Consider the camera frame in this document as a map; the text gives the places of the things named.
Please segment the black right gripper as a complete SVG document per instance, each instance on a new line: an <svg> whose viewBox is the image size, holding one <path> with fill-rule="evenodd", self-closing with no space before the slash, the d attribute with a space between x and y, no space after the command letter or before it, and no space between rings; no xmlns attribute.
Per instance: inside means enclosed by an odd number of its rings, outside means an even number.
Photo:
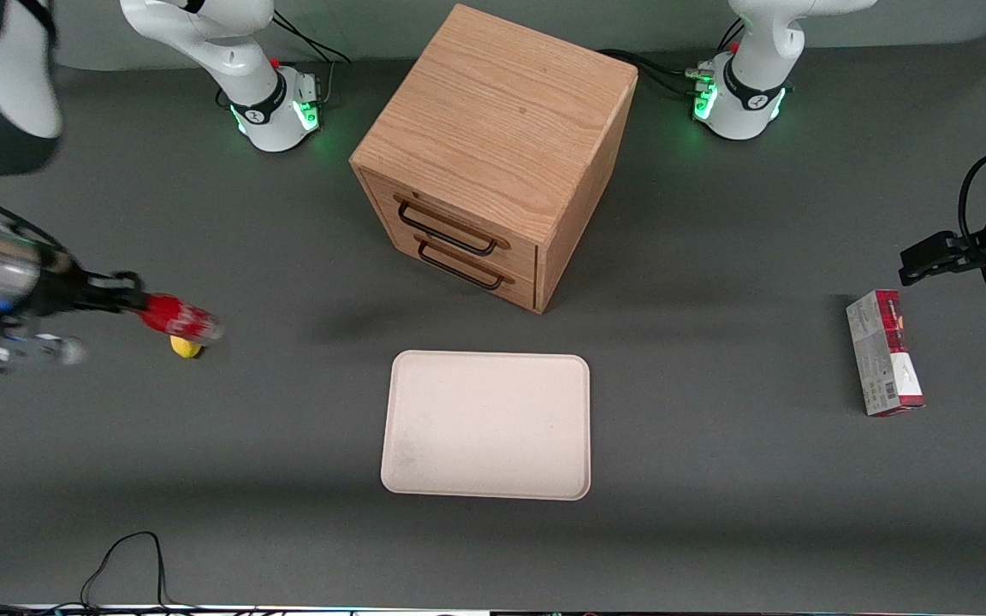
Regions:
<svg viewBox="0 0 986 616"><path fill-rule="evenodd" d="M148 293L141 277L132 270L110 275L86 272L77 261L55 261L42 266L30 292L30 312L39 318L74 311L82 296L83 311L142 312Z"/></svg>

